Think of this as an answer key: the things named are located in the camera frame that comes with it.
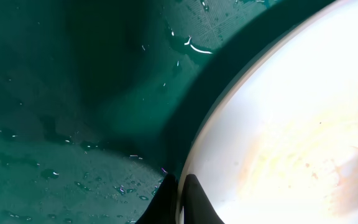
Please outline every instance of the dark green tabletop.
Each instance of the dark green tabletop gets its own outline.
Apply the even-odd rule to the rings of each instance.
[[[137,220],[190,149],[188,89],[273,4],[0,0],[0,223]]]

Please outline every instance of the green table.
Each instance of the green table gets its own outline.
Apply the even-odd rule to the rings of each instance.
[[[137,220],[200,125],[189,88],[274,3],[0,1],[0,223]]]

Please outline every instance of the wet surface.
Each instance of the wet surface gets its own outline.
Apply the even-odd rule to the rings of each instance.
[[[161,135],[172,114],[266,8],[0,1],[0,223],[134,223],[190,149]]]

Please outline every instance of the white plate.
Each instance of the white plate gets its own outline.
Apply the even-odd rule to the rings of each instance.
[[[184,166],[231,223],[358,223],[358,1],[337,1],[251,67]]]

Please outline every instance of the green surface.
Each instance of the green surface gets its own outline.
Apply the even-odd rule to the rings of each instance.
[[[274,1],[204,4],[0,0],[0,223],[140,217],[185,161],[190,86]]]

